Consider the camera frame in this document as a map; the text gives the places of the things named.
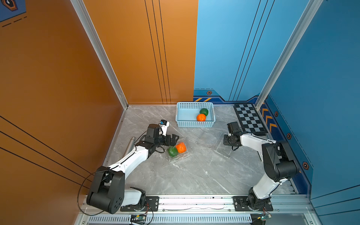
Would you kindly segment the orange fruit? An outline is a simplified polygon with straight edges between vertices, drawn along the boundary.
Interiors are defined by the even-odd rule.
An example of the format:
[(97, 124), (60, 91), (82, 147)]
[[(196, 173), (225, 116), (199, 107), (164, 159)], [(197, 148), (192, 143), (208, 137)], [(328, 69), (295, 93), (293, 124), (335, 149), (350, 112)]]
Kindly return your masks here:
[(206, 121), (206, 115), (203, 114), (203, 113), (200, 113), (200, 114), (197, 115), (196, 120), (198, 122), (205, 122)]
[(175, 147), (179, 154), (185, 153), (187, 151), (187, 147), (184, 142), (180, 142)]

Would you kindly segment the green orange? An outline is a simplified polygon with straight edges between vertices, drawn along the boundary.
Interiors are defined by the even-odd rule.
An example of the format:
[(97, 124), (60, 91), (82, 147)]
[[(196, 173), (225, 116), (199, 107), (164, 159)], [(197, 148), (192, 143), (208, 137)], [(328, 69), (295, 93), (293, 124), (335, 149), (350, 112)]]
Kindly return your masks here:
[(202, 108), (199, 113), (204, 114), (205, 116), (208, 116), (209, 110), (207, 108)]
[(178, 156), (178, 154), (179, 154), (179, 152), (175, 146), (170, 146), (167, 149), (167, 152), (168, 152), (168, 155), (172, 158)]

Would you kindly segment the clear plastic clamshell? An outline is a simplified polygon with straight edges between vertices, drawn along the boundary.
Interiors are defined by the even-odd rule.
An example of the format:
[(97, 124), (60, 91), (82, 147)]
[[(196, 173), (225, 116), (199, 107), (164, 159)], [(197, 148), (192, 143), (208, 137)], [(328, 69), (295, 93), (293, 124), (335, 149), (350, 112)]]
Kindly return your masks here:
[(213, 149), (217, 155), (226, 159), (230, 159), (233, 157), (235, 151), (232, 150), (232, 146), (224, 144), (225, 137), (228, 137), (227, 133), (220, 133), (217, 136)]
[(166, 147), (165, 150), (166, 157), (171, 163), (185, 160), (192, 154), (188, 140), (185, 137), (180, 138), (175, 146)]

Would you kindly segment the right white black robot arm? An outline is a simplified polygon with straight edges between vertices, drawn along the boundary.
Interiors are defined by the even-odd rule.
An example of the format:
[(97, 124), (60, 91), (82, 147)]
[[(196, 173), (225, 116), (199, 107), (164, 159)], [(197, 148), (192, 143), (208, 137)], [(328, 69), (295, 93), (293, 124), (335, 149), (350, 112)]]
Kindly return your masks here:
[(275, 141), (242, 131), (237, 122), (227, 124), (228, 134), (224, 135), (224, 145), (235, 151), (241, 146), (258, 152), (263, 162), (265, 174), (253, 186), (247, 196), (247, 206), (262, 210), (270, 203), (271, 194), (285, 181), (300, 172), (296, 157), (286, 141)]

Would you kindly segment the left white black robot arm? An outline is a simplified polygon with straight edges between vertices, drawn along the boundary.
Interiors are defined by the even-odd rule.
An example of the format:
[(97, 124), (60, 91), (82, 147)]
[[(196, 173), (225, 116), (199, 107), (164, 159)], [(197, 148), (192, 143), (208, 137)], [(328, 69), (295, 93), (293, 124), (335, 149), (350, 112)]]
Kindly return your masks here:
[(86, 203), (110, 214), (126, 206), (142, 210), (146, 205), (146, 192), (135, 187), (126, 189), (125, 181), (157, 148), (176, 145), (179, 136), (167, 134), (169, 125), (166, 120), (150, 124), (139, 142), (122, 159), (109, 167), (99, 167), (94, 173)]

